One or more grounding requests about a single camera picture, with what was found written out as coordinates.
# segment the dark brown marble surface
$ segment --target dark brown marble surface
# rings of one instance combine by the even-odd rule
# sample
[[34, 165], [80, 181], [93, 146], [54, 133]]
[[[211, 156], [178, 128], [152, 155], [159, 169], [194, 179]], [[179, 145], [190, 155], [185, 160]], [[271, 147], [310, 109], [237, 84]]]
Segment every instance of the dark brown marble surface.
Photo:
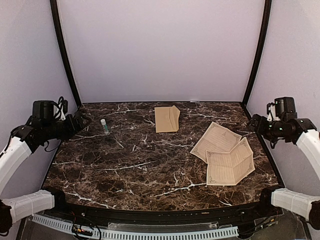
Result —
[[[179, 131], [156, 133], [154, 107], [172, 105], [181, 111]], [[263, 188], [277, 184], [239, 103], [89, 103], [80, 110], [93, 122], [60, 146], [44, 183], [62, 189], [69, 203], [118, 210], [199, 210], [257, 202]], [[212, 121], [246, 136], [254, 152], [256, 170], [236, 186], [206, 186], [207, 165], [190, 154]]]

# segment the paper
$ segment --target paper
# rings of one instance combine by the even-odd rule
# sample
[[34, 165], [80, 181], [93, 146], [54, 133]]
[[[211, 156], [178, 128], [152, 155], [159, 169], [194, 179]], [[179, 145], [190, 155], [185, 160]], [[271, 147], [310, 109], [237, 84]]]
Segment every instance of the paper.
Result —
[[155, 132], [169, 133], [179, 130], [180, 110], [176, 106], [155, 107]]
[[206, 151], [208, 166], [206, 184], [235, 186], [255, 170], [254, 153], [243, 138], [229, 153]]
[[208, 163], [206, 150], [229, 153], [240, 139], [241, 135], [212, 122], [190, 153]]

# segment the plastic cable organizer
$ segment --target plastic cable organizer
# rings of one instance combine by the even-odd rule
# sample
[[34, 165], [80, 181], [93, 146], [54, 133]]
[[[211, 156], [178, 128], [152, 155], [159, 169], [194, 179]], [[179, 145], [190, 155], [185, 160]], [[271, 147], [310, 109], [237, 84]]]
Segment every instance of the plastic cable organizer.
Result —
[[[32, 217], [34, 223], [46, 226], [48, 228], [73, 235], [72, 222], [59, 218], [51, 218], [45, 215], [35, 214]], [[82, 227], [86, 231], [92, 232], [89, 227]], [[144, 232], [127, 232], [115, 231], [100, 228], [102, 240], [217, 240], [237, 237], [238, 227], [226, 227], [221, 229], [212, 229], [205, 231], [192, 232], [171, 232], [171, 233], [144, 233]], [[98, 229], [93, 229], [91, 239], [99, 239]]]

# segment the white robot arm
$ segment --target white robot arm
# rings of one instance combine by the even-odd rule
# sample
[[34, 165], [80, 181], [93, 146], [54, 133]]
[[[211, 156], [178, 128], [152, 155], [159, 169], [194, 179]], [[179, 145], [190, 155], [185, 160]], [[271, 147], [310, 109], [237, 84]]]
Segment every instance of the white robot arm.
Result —
[[[80, 112], [65, 116], [67, 109], [68, 102], [63, 97], [58, 104], [53, 101], [33, 103], [32, 116], [25, 125], [11, 132], [7, 146], [0, 153], [0, 195], [21, 163], [40, 145], [51, 139], [68, 140], [91, 122]], [[0, 199], [0, 234], [7, 233], [20, 219], [54, 207], [65, 208], [66, 200], [63, 191], [51, 187], [29, 195]]]
[[[255, 114], [249, 129], [261, 134], [275, 148], [278, 140], [293, 142], [305, 154], [320, 179], [320, 134], [307, 118], [297, 118], [292, 97], [281, 97], [267, 105], [268, 118]], [[320, 230], [320, 196], [309, 196], [287, 188], [273, 189], [271, 205], [296, 213]]]

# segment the white wall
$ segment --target white wall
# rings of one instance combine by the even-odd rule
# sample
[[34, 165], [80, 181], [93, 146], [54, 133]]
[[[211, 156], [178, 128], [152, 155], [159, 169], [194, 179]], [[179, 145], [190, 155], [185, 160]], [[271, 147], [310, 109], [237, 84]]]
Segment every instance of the white wall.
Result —
[[[320, 129], [320, 1], [273, 1], [264, 51], [249, 100], [251, 114], [266, 115], [266, 104], [294, 97], [298, 117]], [[292, 143], [271, 151], [287, 188], [320, 195], [320, 180]], [[320, 233], [313, 231], [314, 239]]]
[[[0, 4], [0, 148], [10, 131], [26, 123], [35, 100], [64, 96], [76, 109], [61, 60], [50, 2], [2, 0]], [[49, 149], [58, 144], [52, 141]], [[1, 198], [14, 198], [39, 190], [52, 153], [40, 147], [14, 174]], [[7, 239], [15, 239], [17, 224]]]
[[83, 102], [242, 101], [264, 0], [60, 0]]

